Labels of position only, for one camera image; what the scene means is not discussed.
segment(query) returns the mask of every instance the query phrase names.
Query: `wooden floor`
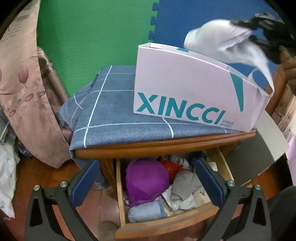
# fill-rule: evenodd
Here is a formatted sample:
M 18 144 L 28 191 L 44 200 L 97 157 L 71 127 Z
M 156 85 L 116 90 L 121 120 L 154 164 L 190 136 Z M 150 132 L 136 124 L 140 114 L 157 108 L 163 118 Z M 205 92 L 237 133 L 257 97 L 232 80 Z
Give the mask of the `wooden floor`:
M 10 220 L 5 220 L 6 225 L 11 230 L 12 234 L 17 238 L 17 240 L 24 240 L 25 218 L 33 186 L 36 184 L 41 185 L 43 188 L 57 186 L 61 181 L 70 180 L 73 174 L 79 170 L 80 169 L 77 167 L 74 161 L 69 161 L 61 168 L 55 169 L 35 158 L 30 160 L 27 157 L 21 157 L 21 161 L 17 168 L 18 180 L 15 196 L 13 199 L 15 219 L 11 218 Z M 281 191 L 279 183 L 280 177 L 277 173 L 277 169 L 274 166 L 266 170 L 263 174 L 256 177 L 251 182 L 253 185 L 260 184 L 262 186 L 267 199 Z M 94 185 L 87 195 L 83 205 L 77 208 L 82 219 L 96 237 L 98 237 L 97 227 L 99 222 L 103 220 L 109 220 L 113 221 L 118 226 L 120 225 L 118 202 L 116 199 L 116 194 L 114 194 L 112 190 L 100 190 Z M 58 221 L 65 236 L 70 240 L 73 240 L 59 210 L 56 208 L 56 206 L 54 207 Z M 203 227 L 204 224 L 199 224 L 192 228 L 196 230 Z M 180 232 L 174 233 L 174 240 L 196 240 L 186 236 L 188 232 L 192 232 L 191 229 L 181 230 Z M 154 237 L 153 239 L 149 238 L 141 240 L 171 240 L 171 238 L 172 237 L 170 234 L 162 237 Z

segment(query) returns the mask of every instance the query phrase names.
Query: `black object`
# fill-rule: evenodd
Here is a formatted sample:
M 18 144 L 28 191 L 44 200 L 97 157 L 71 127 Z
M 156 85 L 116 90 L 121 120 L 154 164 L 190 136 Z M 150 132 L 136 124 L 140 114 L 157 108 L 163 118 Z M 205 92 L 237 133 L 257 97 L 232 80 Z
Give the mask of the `black object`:
M 26 241 L 68 240 L 61 231 L 52 205 L 58 205 L 76 241 L 97 240 L 71 204 L 73 194 L 70 193 L 73 188 L 69 188 L 79 184 L 78 177 L 82 179 L 90 173 L 89 168 L 92 165 L 93 162 L 89 162 L 70 182 L 61 182 L 55 188 L 43 189 L 39 185 L 34 187 L 26 217 Z M 211 201 L 220 207 L 199 241 L 220 241 L 221 238 L 230 241 L 271 240 L 269 212 L 259 185 L 247 188 L 235 185 L 232 180 L 225 181 L 218 172 L 212 170 L 204 158 L 195 162 L 195 171 Z M 238 204 L 244 204 L 243 211 L 235 225 L 228 229 Z
M 267 40 L 257 38 L 255 35 L 251 35 L 249 39 L 256 43 L 275 64 L 281 63 L 279 59 L 279 46 L 282 45 L 286 48 L 296 49 L 296 41 L 287 25 L 281 19 L 277 19 L 271 14 L 256 13 L 250 20 L 232 20 L 231 22 L 234 25 L 252 30 L 262 28 Z
M 194 152 L 190 152 L 189 155 L 188 155 L 188 159 L 187 159 L 188 164 L 189 164 L 190 166 L 194 167 L 196 161 L 197 161 L 198 159 L 200 159 L 200 158 L 207 159 L 207 155 L 206 155 L 203 151 L 201 151 L 201 150 L 199 150 L 199 151 L 194 151 Z
M 31 1 L 32 0 L 9 0 L 1 2 L 0 40 L 12 21 L 16 18 L 20 11 L 22 11 L 22 9 Z

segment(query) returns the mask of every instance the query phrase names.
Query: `blue towel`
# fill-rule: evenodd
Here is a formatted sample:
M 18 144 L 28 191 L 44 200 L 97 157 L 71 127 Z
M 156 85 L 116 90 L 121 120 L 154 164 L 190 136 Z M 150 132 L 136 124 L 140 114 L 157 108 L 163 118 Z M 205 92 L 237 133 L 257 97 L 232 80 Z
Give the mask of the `blue towel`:
M 218 126 L 134 114 L 135 72 L 136 66 L 105 67 L 94 81 L 60 108 L 61 124 L 74 131 L 70 152 L 80 168 L 86 161 L 73 154 L 73 150 L 80 148 L 237 132 Z M 95 183 L 102 188 L 108 187 L 102 174 Z
M 155 200 L 132 207 L 128 211 L 128 220 L 131 223 L 145 222 L 167 217 L 163 209 L 163 200 Z

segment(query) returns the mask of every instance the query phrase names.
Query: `wooden drawer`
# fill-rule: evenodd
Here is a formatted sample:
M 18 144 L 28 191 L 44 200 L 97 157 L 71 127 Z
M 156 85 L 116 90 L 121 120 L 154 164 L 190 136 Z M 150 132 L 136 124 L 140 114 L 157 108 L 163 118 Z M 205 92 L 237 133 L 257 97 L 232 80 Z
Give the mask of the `wooden drawer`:
M 214 161 L 217 164 L 218 171 L 225 180 L 233 180 L 227 163 L 219 148 L 207 149 L 209 161 Z M 153 235 L 160 235 L 169 232 L 173 232 L 179 229 L 183 229 L 201 222 L 209 217 L 215 215 L 218 211 L 218 207 L 212 205 L 212 203 L 206 203 L 198 208 L 183 213 L 169 216 L 167 218 L 130 223 L 125 216 L 124 197 L 121 183 L 121 161 L 116 160 L 116 181 L 118 192 L 118 206 L 121 227 L 116 232 L 116 238 L 118 239 L 130 239 L 137 237 L 149 237 Z

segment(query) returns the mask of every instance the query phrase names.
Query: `white cloth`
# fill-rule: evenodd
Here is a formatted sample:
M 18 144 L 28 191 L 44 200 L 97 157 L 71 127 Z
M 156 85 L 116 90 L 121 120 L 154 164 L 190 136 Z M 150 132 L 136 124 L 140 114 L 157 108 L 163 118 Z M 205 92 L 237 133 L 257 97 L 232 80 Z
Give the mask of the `white cloth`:
M 254 66 L 254 71 L 258 69 L 262 72 L 274 92 L 267 57 L 258 45 L 248 39 L 251 35 L 252 31 L 248 28 L 235 26 L 230 20 L 216 19 L 191 30 L 185 38 L 184 48 L 226 64 Z M 257 85 L 252 73 L 248 81 Z M 257 87 L 261 95 L 268 95 L 258 85 Z
M 208 163 L 214 171 L 218 171 L 217 164 L 214 161 Z
M 173 211 L 176 211 L 177 209 L 190 210 L 195 208 L 196 203 L 194 201 L 193 194 L 191 194 L 189 198 L 187 198 L 185 201 L 182 201 L 182 200 L 172 201 L 170 199 L 171 193 L 172 193 L 172 185 L 170 185 L 169 188 L 165 190 L 161 195 L 163 196 L 166 203 Z
M 0 145 L 0 209 L 10 218 L 15 217 L 12 199 L 16 184 L 16 165 L 20 159 L 9 143 Z
M 190 171 L 193 170 L 192 166 L 189 165 L 186 159 L 178 157 L 174 154 L 170 156 L 170 161 L 180 165 L 183 169 L 190 170 Z
M 193 193 L 194 201 L 196 203 L 195 207 L 200 207 L 208 202 L 211 202 L 211 199 L 207 195 L 205 189 L 203 188 L 201 192 L 196 191 Z

